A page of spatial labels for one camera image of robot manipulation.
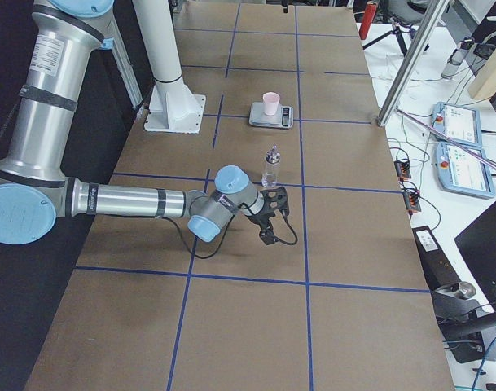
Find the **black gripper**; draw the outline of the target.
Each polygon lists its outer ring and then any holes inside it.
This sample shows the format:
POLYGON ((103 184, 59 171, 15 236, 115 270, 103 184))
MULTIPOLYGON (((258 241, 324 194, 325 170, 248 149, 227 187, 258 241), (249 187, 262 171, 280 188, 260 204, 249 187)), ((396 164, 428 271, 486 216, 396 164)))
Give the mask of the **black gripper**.
POLYGON ((277 238, 272 234, 274 232, 273 225, 270 221, 275 217, 275 212, 271 207, 263 207, 258 213, 255 213, 248 208, 248 220, 256 224, 260 228, 259 237, 266 245, 275 244, 277 238))

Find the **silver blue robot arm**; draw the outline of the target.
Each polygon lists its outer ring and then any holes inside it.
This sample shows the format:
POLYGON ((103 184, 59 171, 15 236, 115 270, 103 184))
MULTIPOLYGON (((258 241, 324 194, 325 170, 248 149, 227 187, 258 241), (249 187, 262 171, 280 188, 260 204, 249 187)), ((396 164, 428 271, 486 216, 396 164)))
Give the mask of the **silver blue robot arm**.
POLYGON ((68 145, 90 57, 102 49, 111 50, 119 64, 127 57, 113 8, 111 1, 33 4, 33 56, 8 153, 0 160, 0 243, 32 243, 60 218, 79 214, 184 218, 198 239, 209 242, 243 213, 268 239, 273 199, 235 165, 217 172, 211 194, 105 185, 75 176, 68 145))

